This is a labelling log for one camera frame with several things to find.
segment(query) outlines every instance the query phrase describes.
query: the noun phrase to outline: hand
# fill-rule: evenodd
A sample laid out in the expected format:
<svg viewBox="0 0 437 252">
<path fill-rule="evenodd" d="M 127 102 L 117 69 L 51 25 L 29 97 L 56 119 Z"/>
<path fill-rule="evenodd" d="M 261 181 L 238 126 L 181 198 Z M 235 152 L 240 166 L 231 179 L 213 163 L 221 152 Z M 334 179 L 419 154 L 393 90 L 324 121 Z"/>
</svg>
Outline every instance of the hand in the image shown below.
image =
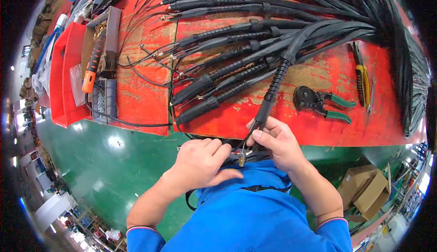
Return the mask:
<svg viewBox="0 0 437 252">
<path fill-rule="evenodd" d="M 190 140 L 182 145 L 173 167 L 162 178 L 172 182 L 182 192 L 215 186 L 232 178 L 243 178 L 236 169 L 219 171 L 230 153 L 231 145 L 222 145 L 220 139 Z"/>
<path fill-rule="evenodd" d="M 246 125 L 246 128 L 250 129 L 253 122 L 254 119 Z M 265 128 L 262 131 L 254 130 L 246 144 L 252 146 L 254 141 L 271 149 L 276 167 L 287 173 L 306 161 L 290 127 L 276 118 L 268 117 Z"/>
</svg>

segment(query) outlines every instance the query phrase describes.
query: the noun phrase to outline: pliers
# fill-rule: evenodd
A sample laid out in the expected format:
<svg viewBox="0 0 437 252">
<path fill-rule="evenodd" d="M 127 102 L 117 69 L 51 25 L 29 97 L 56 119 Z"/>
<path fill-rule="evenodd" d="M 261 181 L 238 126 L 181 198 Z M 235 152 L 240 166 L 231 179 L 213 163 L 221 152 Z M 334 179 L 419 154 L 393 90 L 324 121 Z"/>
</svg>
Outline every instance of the pliers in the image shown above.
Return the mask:
<svg viewBox="0 0 437 252">
<path fill-rule="evenodd" d="M 355 73 L 357 74 L 357 90 L 358 98 L 362 107 L 368 107 L 370 105 L 370 86 L 369 76 L 367 75 L 367 67 L 363 63 L 363 57 L 358 48 L 358 43 L 355 41 L 350 44 L 353 49 L 353 57 L 357 64 Z"/>
<path fill-rule="evenodd" d="M 325 100 L 331 100 L 343 107 L 352 108 L 355 106 L 355 102 L 348 102 L 333 93 L 326 92 L 314 92 L 307 86 L 299 86 L 295 89 L 293 102 L 298 111 L 302 108 L 313 109 L 315 112 L 323 115 L 325 118 L 335 118 L 346 121 L 351 124 L 352 120 L 345 114 L 334 111 L 327 111 L 323 107 Z"/>
</svg>

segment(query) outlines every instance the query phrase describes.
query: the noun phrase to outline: red striped sleeve cuff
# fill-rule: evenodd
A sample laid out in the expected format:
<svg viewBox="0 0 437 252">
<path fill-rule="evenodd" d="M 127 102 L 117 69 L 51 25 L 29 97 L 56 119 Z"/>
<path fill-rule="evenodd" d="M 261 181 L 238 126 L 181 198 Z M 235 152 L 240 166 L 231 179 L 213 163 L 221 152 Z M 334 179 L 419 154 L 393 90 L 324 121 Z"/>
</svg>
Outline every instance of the red striped sleeve cuff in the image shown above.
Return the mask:
<svg viewBox="0 0 437 252">
<path fill-rule="evenodd" d="M 346 220 L 345 218 L 343 218 L 343 217 L 334 217 L 334 218 L 331 218 L 331 219 L 329 219 L 329 220 L 326 220 L 325 222 L 322 222 L 322 224 L 319 225 L 319 226 L 317 227 L 316 231 L 317 231 L 317 230 L 318 230 L 322 225 L 326 224 L 327 222 L 334 221 L 334 220 L 345 221 L 346 224 L 347 224 L 347 226 L 349 226 L 349 223 L 347 222 L 347 220 Z"/>
<path fill-rule="evenodd" d="M 133 227 L 130 227 L 130 228 L 128 229 L 128 231 L 126 231 L 126 236 L 128 235 L 128 233 L 129 233 L 131 230 L 133 230 L 133 229 L 137 229 L 137 228 L 149 229 L 149 230 L 151 230 L 151 231 L 156 232 L 156 233 L 159 234 L 159 232 L 157 232 L 155 229 L 153 229 L 153 228 L 151 228 L 151 227 L 148 227 L 148 226 L 133 226 Z"/>
</svg>

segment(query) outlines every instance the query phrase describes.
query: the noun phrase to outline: person's left hand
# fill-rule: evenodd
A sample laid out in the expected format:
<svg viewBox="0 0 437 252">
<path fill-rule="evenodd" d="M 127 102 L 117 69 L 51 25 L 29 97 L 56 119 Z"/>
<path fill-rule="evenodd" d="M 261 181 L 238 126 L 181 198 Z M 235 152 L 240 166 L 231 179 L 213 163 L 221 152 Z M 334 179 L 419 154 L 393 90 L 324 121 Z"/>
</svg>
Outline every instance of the person's left hand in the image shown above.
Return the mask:
<svg viewBox="0 0 437 252">
<path fill-rule="evenodd" d="M 230 153 L 231 145 L 222 145 L 220 139 L 187 141 L 180 148 L 173 167 L 161 178 L 183 192 L 215 186 L 232 178 L 243 178 L 243 174 L 236 169 L 219 171 Z"/>
</svg>

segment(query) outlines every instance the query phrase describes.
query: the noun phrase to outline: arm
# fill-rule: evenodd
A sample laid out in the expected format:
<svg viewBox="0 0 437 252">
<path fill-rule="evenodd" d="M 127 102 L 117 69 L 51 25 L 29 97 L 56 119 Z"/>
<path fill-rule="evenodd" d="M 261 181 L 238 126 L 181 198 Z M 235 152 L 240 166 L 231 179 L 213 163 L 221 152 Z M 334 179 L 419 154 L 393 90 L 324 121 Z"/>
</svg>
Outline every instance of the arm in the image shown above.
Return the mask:
<svg viewBox="0 0 437 252">
<path fill-rule="evenodd" d="M 253 145 L 254 141 L 272 150 L 276 167 L 287 172 L 292 183 L 300 190 L 316 216 L 317 226 L 333 217 L 343 217 L 340 194 L 304 157 L 287 124 L 269 117 L 265 129 L 254 130 L 247 145 Z"/>
<path fill-rule="evenodd" d="M 127 228 L 157 225 L 168 205 L 189 190 L 215 186 L 232 178 L 243 178 L 236 169 L 219 170 L 231 152 L 219 139 L 185 142 L 172 168 L 141 195 L 129 211 Z"/>
</svg>

